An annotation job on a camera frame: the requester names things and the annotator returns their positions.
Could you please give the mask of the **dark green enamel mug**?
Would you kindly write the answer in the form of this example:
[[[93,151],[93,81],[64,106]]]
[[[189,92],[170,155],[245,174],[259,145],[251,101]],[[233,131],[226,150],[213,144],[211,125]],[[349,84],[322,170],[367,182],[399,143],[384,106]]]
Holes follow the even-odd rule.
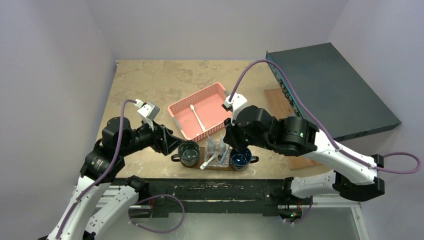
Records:
[[[185,167],[196,166],[200,161],[200,146],[192,140],[183,142],[177,154],[171,156],[173,162],[181,162]]]

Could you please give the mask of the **light blue toothbrush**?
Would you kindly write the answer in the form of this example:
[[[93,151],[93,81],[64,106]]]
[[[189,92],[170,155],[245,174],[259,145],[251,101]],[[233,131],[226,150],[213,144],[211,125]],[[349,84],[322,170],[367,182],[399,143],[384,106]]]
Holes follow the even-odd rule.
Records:
[[[219,164],[220,164],[221,167],[224,166],[224,163],[225,163],[225,161],[227,159],[227,155],[228,155],[229,150],[230,150],[230,146],[227,145],[226,148],[225,148],[225,150],[224,150],[224,152],[223,152],[223,154],[222,154],[222,156],[221,156],[220,162],[219,162]]]

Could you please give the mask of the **clear plastic holder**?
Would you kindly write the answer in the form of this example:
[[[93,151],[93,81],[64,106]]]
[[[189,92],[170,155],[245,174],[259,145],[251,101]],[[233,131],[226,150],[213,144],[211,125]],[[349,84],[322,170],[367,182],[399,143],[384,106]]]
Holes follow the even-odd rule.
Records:
[[[221,143],[208,143],[205,149],[204,162],[200,169],[229,167],[230,146]]]

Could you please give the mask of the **white red-capped toothpaste tube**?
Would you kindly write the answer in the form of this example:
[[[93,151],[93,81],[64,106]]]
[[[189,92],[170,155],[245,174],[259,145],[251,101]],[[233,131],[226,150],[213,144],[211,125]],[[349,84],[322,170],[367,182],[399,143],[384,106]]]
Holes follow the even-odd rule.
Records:
[[[207,136],[207,145],[206,145],[206,153],[211,156],[215,154],[217,151],[216,142],[211,138],[210,135]]]

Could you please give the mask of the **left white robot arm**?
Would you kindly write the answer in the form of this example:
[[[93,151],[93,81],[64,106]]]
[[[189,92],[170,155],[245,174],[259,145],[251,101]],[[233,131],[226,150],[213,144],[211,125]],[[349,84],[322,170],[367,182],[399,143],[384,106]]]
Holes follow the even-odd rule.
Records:
[[[125,166],[124,158],[151,148],[169,155],[184,141],[164,125],[147,123],[131,128],[126,118],[111,118],[93,150],[85,157],[71,200],[65,213],[45,240],[99,240],[129,207],[152,199],[150,184],[138,177],[125,179],[118,192],[96,211],[97,204]]]

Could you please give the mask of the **pink plastic basket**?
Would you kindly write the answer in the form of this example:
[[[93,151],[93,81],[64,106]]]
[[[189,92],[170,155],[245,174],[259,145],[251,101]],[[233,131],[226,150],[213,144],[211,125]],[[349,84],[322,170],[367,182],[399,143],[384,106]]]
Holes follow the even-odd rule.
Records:
[[[168,106],[168,112],[186,140],[199,141],[224,127],[224,120],[231,116],[222,104],[230,94],[216,82]],[[203,132],[190,105],[206,128]]]

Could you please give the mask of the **blue enamel mug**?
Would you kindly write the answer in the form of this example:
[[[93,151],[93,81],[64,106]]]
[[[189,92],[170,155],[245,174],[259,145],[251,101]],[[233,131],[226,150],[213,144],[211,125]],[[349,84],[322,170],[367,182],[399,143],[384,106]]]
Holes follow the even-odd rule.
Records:
[[[230,151],[229,166],[234,171],[244,171],[249,164],[257,163],[260,160],[258,156],[252,154],[249,148],[244,148],[241,151],[232,149]]]

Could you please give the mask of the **oval wooden tray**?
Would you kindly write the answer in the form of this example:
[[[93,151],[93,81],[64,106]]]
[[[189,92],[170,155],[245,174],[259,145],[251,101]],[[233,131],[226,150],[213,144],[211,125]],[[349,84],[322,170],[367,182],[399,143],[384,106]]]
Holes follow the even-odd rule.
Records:
[[[200,146],[199,150],[200,150],[200,153],[199,153],[200,159],[199,159],[198,163],[193,165],[193,166],[189,166],[188,168],[200,169],[200,166],[212,156],[212,155],[208,155],[206,153],[206,148],[203,147],[203,146]],[[224,166],[220,166],[221,157],[222,157],[221,155],[218,155],[217,158],[215,160],[213,160],[212,162],[210,162],[209,165],[204,170],[234,171],[229,165],[230,153],[228,153],[228,155],[226,157]]]

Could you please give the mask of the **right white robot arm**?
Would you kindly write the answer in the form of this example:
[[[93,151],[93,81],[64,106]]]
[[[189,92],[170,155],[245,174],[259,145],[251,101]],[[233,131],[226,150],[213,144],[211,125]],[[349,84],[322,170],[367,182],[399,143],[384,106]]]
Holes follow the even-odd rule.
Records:
[[[365,202],[385,194],[385,182],[376,169],[384,165],[381,155],[363,155],[340,143],[333,146],[322,129],[302,117],[276,119],[252,105],[223,123],[223,141],[233,149],[256,146],[286,157],[305,157],[331,169],[309,177],[285,178],[280,196],[288,204],[315,195],[339,194]]]

